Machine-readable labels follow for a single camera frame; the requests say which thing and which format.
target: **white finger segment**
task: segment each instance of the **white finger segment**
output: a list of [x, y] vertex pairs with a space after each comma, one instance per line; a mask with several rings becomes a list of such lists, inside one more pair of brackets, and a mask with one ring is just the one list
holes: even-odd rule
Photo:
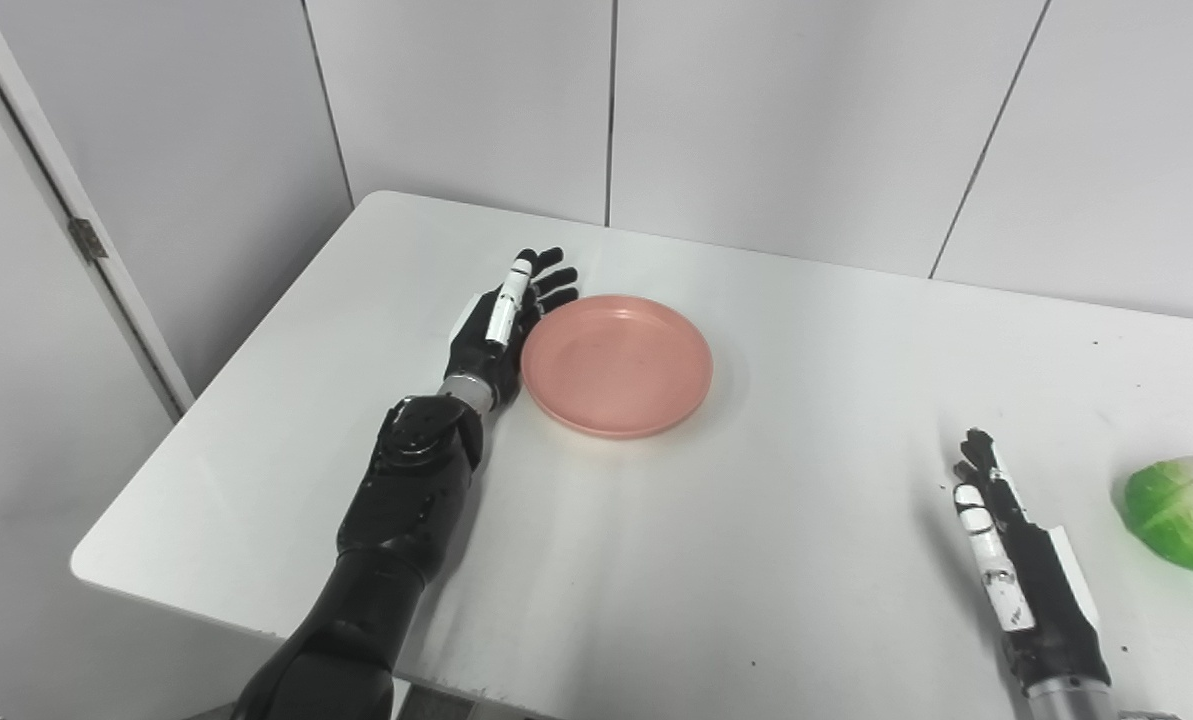
[[506, 346], [512, 340], [512, 327], [532, 275], [533, 265], [518, 257], [503, 281], [503, 290], [499, 291], [499, 299], [494, 302], [494, 314], [490, 314], [490, 324], [486, 328], [487, 341]]
[[1036, 619], [1031, 614], [1031, 606], [1027, 606], [1027, 598], [1018, 584], [1018, 573], [1005, 551], [1005, 544], [1000, 542], [993, 515], [983, 505], [983, 495], [971, 484], [960, 484], [952, 497], [956, 499], [962, 527], [970, 536], [970, 548], [979, 566], [979, 578], [988, 592], [988, 601], [993, 603], [1000, 628], [1007, 633], [1034, 628]]

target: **robotic hand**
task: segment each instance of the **robotic hand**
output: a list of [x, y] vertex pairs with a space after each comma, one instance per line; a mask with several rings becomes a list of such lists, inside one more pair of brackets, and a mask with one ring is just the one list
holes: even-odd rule
[[1177, 720], [1121, 712], [1098, 646], [1098, 612], [1062, 527], [1027, 519], [993, 436], [971, 429], [953, 501], [1003, 631], [1009, 671], [1034, 720]]
[[340, 525], [339, 559], [303, 623], [240, 694], [231, 720], [385, 720], [418, 598], [439, 573], [486, 446], [482, 420], [520, 389], [520, 348], [542, 315], [577, 299], [558, 247], [523, 250], [450, 343], [445, 383], [387, 414]]

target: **silver metal cylinder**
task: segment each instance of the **silver metal cylinder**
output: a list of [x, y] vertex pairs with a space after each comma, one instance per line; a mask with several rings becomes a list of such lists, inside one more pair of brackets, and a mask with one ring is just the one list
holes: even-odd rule
[[484, 418], [494, 409], [494, 387], [476, 375], [450, 375], [437, 395], [449, 395], [465, 402]]
[[1099, 679], [1062, 676], [1027, 688], [1032, 720], [1117, 720], [1112, 689]]

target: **black forearm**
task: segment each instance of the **black forearm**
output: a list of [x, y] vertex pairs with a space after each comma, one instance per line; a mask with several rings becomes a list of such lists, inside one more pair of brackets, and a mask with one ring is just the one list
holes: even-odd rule
[[387, 415], [330, 578], [231, 720], [390, 715], [396, 656], [440, 571], [482, 442], [478, 416], [453, 397], [408, 398]]

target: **pink plate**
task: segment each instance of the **pink plate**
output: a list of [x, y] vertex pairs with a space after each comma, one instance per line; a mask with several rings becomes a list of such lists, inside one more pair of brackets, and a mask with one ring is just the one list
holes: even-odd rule
[[711, 386], [711, 350], [675, 310], [626, 294], [561, 306], [528, 334], [524, 387], [546, 415], [601, 437], [644, 437], [685, 420]]

